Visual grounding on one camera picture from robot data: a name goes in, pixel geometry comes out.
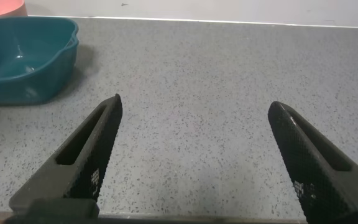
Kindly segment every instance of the gray speckled countertop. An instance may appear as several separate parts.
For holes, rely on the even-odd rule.
[[[102,214],[303,220],[267,110],[298,110],[358,163],[358,29],[75,19],[72,81],[0,107],[0,211],[103,99],[122,117]]]

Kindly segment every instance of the granite countertop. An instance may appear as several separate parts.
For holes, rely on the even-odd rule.
[[[358,29],[74,20],[70,84],[44,105],[0,107],[0,212],[115,93],[103,215],[304,220],[267,119],[275,100],[358,163]]]

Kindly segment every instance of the white wall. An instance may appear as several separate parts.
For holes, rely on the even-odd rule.
[[[358,27],[358,0],[25,0],[25,3],[28,13],[38,16],[143,17]]]

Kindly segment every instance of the teal bowl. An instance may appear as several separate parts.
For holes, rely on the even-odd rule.
[[[0,105],[43,103],[70,79],[77,24],[65,18],[0,18]]]

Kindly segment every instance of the bowl rim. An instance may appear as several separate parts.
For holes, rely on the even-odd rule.
[[[78,32],[78,24],[68,18],[64,18],[64,17],[48,17],[48,16],[18,16],[18,17],[1,17],[0,20],[20,20],[20,19],[42,19],[42,20],[63,20],[63,21],[67,21],[70,22],[71,24],[74,25],[74,29],[73,32],[71,33],[71,37],[68,39],[68,42],[66,44],[66,46],[62,49],[60,49],[51,59],[49,59],[47,62],[45,62],[43,65],[41,65],[40,67],[34,69],[31,72],[25,72],[22,73],[20,75],[16,75],[13,77],[2,77],[0,78],[0,83],[2,82],[11,82],[11,81],[15,81],[15,80],[20,80],[23,78],[29,78],[32,77],[34,75],[36,75],[39,71],[43,70],[45,67],[49,66],[52,62],[54,62],[63,52],[70,50],[72,48],[75,48],[78,46],[79,44],[79,40],[76,36],[77,32]]]
[[[10,14],[10,13],[12,13],[12,12],[16,12],[16,11],[18,11],[19,9],[25,7],[25,2],[24,2],[24,0],[20,0],[20,1],[21,1],[21,4],[20,4],[19,7],[14,8],[14,9],[11,10],[11,11],[7,11],[7,12],[4,12],[4,13],[0,14],[0,17],[8,17],[8,16],[6,16],[6,15],[8,15],[8,14]]]

